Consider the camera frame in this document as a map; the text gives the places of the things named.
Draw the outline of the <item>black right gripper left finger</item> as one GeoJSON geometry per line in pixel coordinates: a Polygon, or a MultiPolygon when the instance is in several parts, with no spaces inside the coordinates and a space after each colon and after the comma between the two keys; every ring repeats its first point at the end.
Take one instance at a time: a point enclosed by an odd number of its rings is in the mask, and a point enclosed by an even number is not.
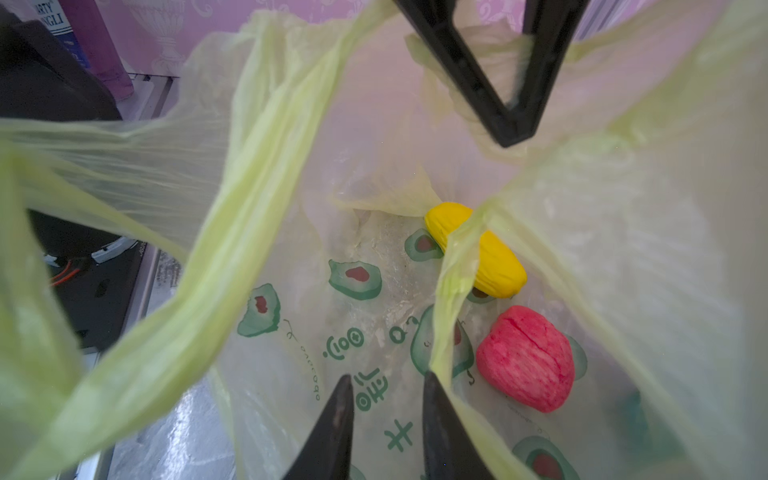
{"type": "Polygon", "coordinates": [[[355,407],[351,382],[350,375],[339,379],[284,480],[349,478],[355,407]]]}

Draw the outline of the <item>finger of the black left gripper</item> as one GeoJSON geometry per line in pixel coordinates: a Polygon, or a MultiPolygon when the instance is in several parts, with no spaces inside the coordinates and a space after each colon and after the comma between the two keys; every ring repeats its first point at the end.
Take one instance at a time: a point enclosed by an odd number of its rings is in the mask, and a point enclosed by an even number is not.
{"type": "Polygon", "coordinates": [[[394,3],[443,67],[490,137],[502,148],[508,148],[507,108],[455,26],[457,1],[395,0],[394,3]]]}
{"type": "Polygon", "coordinates": [[[512,144],[532,138],[540,124],[567,49],[587,9],[588,0],[541,0],[525,3],[523,33],[532,48],[523,83],[511,109],[512,144]]]}

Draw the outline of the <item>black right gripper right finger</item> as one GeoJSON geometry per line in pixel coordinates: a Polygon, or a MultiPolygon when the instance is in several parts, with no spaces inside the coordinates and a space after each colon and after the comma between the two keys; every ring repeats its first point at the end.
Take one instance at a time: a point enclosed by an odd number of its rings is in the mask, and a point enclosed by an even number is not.
{"type": "Polygon", "coordinates": [[[492,480],[437,376],[424,378],[422,435],[425,475],[429,480],[492,480]]]}

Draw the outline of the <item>yellow translucent plastic bag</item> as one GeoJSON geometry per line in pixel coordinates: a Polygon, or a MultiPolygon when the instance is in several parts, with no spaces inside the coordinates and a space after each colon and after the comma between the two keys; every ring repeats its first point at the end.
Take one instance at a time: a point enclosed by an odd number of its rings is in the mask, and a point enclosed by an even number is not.
{"type": "Polygon", "coordinates": [[[660,1],[572,45],[536,135],[498,146],[390,1],[310,24],[257,11],[223,167],[190,247],[108,201],[118,153],[147,139],[1,128],[1,331],[66,324],[53,284],[129,281],[117,341],[62,364],[1,352],[1,475],[47,479],[164,416],[210,375],[242,479],[279,478],[333,386],[358,395],[352,462],[418,479],[423,371],[482,458],[529,479],[543,441],[583,479],[767,475],[767,5],[660,1]],[[383,149],[312,187],[353,59],[402,20],[412,101],[383,149]],[[424,217],[473,210],[443,252],[424,217]],[[511,298],[474,287],[493,232],[523,265],[511,298]],[[294,325],[242,332],[266,291],[346,300],[322,346],[294,325]],[[542,413],[492,387],[476,350],[514,305],[569,340],[571,393],[542,413]]]}

